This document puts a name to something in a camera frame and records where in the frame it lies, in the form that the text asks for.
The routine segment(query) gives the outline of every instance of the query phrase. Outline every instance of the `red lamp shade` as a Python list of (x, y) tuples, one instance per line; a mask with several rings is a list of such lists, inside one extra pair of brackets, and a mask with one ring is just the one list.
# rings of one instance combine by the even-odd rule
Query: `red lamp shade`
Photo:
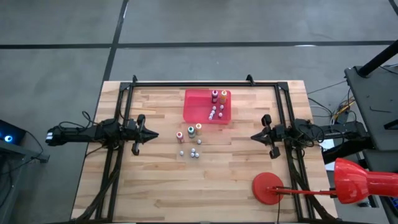
[(341, 203), (354, 203), (369, 195), (398, 197), (398, 174), (368, 172), (354, 162), (338, 158), (335, 188)]

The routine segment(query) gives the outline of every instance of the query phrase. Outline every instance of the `red tray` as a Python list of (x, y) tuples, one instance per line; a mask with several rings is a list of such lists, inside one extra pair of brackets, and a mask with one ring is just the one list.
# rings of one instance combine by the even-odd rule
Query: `red tray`
[[(185, 90), (183, 117), (187, 123), (228, 124), (231, 121), (231, 92), (227, 90), (224, 109), (220, 111), (220, 95), (223, 90), (217, 90), (217, 103), (211, 102), (212, 91), (198, 89)], [(217, 107), (216, 114), (212, 120), (209, 120), (209, 114), (213, 106)], [(218, 117), (220, 112), (223, 114), (221, 118)]]

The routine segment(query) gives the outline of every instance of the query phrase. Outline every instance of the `metal frame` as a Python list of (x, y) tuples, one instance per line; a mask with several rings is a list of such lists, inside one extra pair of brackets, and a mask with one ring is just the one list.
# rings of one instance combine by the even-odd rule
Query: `metal frame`
[[(128, 90), (126, 109), (124, 110), (124, 121), (123, 126), (127, 125), (129, 119), (130, 107), (132, 103), (132, 94), (134, 87), (157, 87), (157, 86), (229, 86), (229, 87), (271, 87), (275, 90), (276, 102), (279, 112), (280, 122), (287, 128), (287, 123), (285, 120), (284, 109), (282, 106), (282, 97), (280, 92), (283, 91), (285, 95), (287, 111), (289, 114), (289, 119), (293, 121), (294, 112), (293, 106), (290, 99), (289, 86), (287, 82), (255, 82), (251, 75), (248, 75), (246, 81), (243, 82), (139, 82), (136, 76), (133, 76), (132, 82), (122, 82), (119, 86), (119, 95), (116, 103), (114, 118), (119, 119), (121, 114), (121, 103), (123, 99), (124, 91)], [(290, 140), (285, 139), (285, 151), (287, 155), (287, 165), (289, 167), (290, 181), (292, 183), (292, 189), (298, 189), (298, 185), (303, 190), (309, 190), (307, 173), (304, 166), (304, 159), (301, 154), (301, 150), (296, 150), (297, 161), (298, 161), (298, 171), (295, 167), (294, 160), (292, 157), (293, 148)], [(69, 222), (63, 223), (111, 223), (113, 222), (114, 206), (116, 203), (116, 194), (118, 190), (119, 173), (121, 171), (121, 162), (124, 150), (124, 141), (120, 142), (120, 147), (117, 148), (118, 154), (116, 156), (116, 163), (109, 175), (112, 155), (114, 149), (108, 149), (106, 155), (103, 178), (101, 181), (101, 188), (93, 202), (88, 206), (85, 212), (78, 218), (70, 220)], [(112, 185), (111, 195), (109, 200), (109, 209), (106, 218), (103, 217), (102, 210), (104, 204), (104, 196)], [(320, 204), (320, 202), (313, 196), (307, 195), (305, 197), (306, 207), (308, 211), (308, 218), (304, 218), (303, 210), (301, 206), (300, 197), (298, 195), (293, 195), (295, 211), (297, 214), (297, 220), (299, 223), (353, 223), (344, 222), (333, 216), (331, 216)], [(315, 218), (314, 209), (319, 213), (322, 219)]]

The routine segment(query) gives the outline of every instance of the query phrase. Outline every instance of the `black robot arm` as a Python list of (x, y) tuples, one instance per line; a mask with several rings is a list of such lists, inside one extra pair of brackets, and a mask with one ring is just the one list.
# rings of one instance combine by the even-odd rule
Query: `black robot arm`
[(115, 119), (106, 119), (89, 128), (64, 128), (58, 125), (47, 131), (45, 142), (49, 146), (61, 146), (67, 142), (100, 142), (108, 149), (116, 149), (120, 141), (135, 141), (132, 152), (138, 156), (138, 144), (144, 144), (158, 135), (145, 127), (145, 115), (140, 114), (137, 121), (130, 119), (126, 128)]
[[(363, 142), (368, 138), (368, 134), (362, 123), (357, 121), (347, 122), (345, 124), (334, 124), (326, 126), (317, 126), (309, 120), (295, 119), (292, 126), (285, 128), (283, 124), (277, 124), (273, 128), (270, 127), (272, 120), (269, 114), (265, 114), (261, 123), (264, 126), (262, 131), (251, 136), (252, 140), (261, 142), (266, 146), (271, 146), (270, 156), (275, 159), (280, 155), (279, 148), (275, 146), (275, 142), (281, 142), (288, 139), (293, 147), (305, 148), (314, 146), (314, 141), (322, 142), (325, 139), (345, 138), (354, 140), (355, 143)], [(341, 147), (328, 152), (329, 154), (337, 154), (341, 151)], [(336, 156), (324, 158), (325, 162), (330, 162)]]

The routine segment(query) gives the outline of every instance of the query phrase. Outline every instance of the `gray floor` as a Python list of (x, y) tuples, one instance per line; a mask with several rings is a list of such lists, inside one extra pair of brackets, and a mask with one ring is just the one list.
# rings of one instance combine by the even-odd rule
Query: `gray floor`
[[(121, 3), (0, 0), (0, 44), (111, 43)], [(397, 23), (387, 0), (130, 0), (120, 42), (394, 40)], [(385, 47), (119, 49), (110, 80), (133, 74), (141, 80), (242, 80), (250, 73), (257, 80), (305, 80), (312, 91), (344, 80), (345, 68)], [(61, 121), (84, 123), (81, 111), (95, 112), (108, 55), (109, 49), (0, 50), (0, 102), (7, 105), (0, 119), (39, 139)], [(335, 109), (347, 92), (341, 84), (311, 97)], [(313, 114), (326, 115), (316, 108)], [(68, 220), (85, 147), (45, 146), (50, 161), (29, 165), (13, 223)], [(381, 209), (337, 209), (344, 220), (386, 221)]]

